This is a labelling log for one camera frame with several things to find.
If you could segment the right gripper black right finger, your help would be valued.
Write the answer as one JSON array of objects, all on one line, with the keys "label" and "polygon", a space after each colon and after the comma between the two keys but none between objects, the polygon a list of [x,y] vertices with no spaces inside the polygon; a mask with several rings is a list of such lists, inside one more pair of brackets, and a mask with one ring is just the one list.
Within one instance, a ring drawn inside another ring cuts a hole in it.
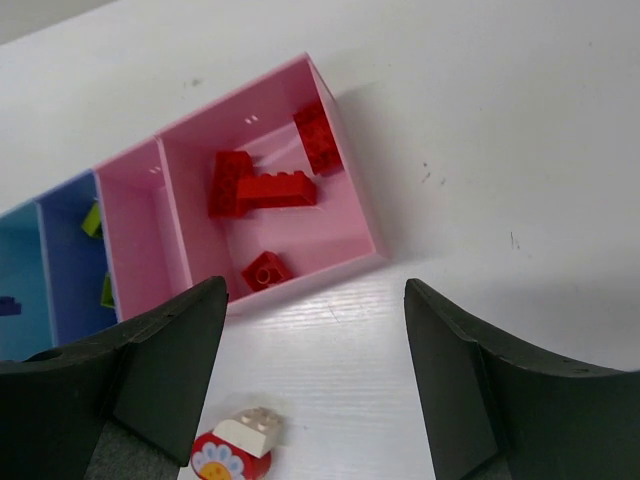
[{"label": "right gripper black right finger", "polygon": [[559,355],[405,285],[407,337],[439,479],[635,479],[639,376]]}]

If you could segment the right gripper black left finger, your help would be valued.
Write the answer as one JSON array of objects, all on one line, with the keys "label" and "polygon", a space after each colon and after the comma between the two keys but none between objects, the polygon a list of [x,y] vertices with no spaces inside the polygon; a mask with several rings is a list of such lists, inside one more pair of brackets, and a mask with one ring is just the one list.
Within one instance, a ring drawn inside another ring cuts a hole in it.
[{"label": "right gripper black left finger", "polygon": [[174,479],[190,460],[228,302],[211,277],[97,334],[1,365],[5,479]]}]

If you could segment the red flower printed lego piece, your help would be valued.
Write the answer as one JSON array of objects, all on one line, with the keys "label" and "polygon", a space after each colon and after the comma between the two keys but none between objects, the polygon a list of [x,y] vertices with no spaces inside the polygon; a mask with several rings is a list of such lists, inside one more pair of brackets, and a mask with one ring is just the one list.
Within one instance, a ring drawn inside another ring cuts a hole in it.
[{"label": "red flower printed lego piece", "polygon": [[190,464],[200,479],[260,480],[271,469],[272,455],[255,457],[207,432],[194,441]]}]

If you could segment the white lego brick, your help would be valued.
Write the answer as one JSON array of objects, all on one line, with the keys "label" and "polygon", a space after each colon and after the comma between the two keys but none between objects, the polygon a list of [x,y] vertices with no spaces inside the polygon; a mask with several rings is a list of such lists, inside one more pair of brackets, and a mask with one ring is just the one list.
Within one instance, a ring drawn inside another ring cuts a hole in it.
[{"label": "white lego brick", "polygon": [[220,421],[213,430],[219,439],[262,458],[279,443],[283,418],[271,409],[254,407]]}]

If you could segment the small red square lego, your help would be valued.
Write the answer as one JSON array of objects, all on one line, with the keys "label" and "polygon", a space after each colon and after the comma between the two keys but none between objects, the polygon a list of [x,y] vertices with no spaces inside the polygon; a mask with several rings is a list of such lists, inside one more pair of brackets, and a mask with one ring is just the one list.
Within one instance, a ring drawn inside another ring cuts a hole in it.
[{"label": "small red square lego", "polygon": [[268,289],[293,278],[289,267],[271,251],[262,252],[241,272],[241,275],[253,292]]}]

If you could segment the dark blue lego plate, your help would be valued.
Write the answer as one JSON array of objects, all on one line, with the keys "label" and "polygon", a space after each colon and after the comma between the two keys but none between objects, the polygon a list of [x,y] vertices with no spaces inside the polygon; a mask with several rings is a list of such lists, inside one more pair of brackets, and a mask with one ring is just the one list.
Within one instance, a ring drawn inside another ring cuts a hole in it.
[{"label": "dark blue lego plate", "polygon": [[11,296],[0,297],[0,316],[16,316],[22,312],[22,305]]}]

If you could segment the lime green lego brick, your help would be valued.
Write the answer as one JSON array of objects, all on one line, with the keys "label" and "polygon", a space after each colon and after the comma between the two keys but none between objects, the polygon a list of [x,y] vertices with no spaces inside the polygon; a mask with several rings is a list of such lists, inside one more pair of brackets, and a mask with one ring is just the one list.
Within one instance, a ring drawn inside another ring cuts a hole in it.
[{"label": "lime green lego brick", "polygon": [[112,309],[115,308],[115,300],[113,297],[111,276],[109,273],[106,273],[104,277],[100,304],[105,308],[112,308]]},{"label": "lime green lego brick", "polygon": [[102,217],[98,201],[95,201],[91,206],[82,222],[81,228],[90,238],[103,238]]}]

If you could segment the small red lego brick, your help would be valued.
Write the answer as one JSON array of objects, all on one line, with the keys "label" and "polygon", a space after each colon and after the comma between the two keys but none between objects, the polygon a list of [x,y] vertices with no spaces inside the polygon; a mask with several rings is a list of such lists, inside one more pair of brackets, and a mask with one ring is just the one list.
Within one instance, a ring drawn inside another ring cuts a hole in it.
[{"label": "small red lego brick", "polygon": [[238,200],[241,178],[254,175],[253,161],[246,151],[218,151],[208,200],[210,218],[241,218],[247,209]]}]

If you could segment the red stepped lego brick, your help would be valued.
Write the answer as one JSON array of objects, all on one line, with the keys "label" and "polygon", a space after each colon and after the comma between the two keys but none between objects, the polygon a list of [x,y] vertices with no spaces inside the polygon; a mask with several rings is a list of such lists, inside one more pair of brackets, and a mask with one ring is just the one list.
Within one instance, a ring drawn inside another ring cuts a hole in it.
[{"label": "red stepped lego brick", "polygon": [[241,178],[237,197],[247,210],[308,207],[317,204],[317,187],[303,171],[261,174]]}]

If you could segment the lime green lego brick front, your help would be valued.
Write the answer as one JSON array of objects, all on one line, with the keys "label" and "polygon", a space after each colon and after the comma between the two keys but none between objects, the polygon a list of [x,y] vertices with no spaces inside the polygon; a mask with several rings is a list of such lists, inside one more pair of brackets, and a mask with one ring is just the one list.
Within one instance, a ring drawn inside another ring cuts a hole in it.
[{"label": "lime green lego brick front", "polygon": [[109,273],[106,273],[104,277],[100,304],[105,308],[112,308],[112,309],[115,308],[115,300],[113,297],[111,276]]}]

